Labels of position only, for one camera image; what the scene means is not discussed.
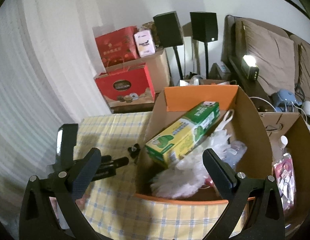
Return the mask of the person left hand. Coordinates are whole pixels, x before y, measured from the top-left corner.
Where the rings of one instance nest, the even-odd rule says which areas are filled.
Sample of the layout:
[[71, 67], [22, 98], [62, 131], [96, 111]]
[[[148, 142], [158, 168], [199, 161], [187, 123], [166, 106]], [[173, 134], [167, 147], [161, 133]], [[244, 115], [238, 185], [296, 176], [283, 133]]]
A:
[[62, 230], [70, 230], [76, 225], [87, 224], [82, 211], [90, 194], [84, 193], [79, 199], [72, 199], [70, 193], [56, 193], [57, 197], [49, 197], [52, 210]]

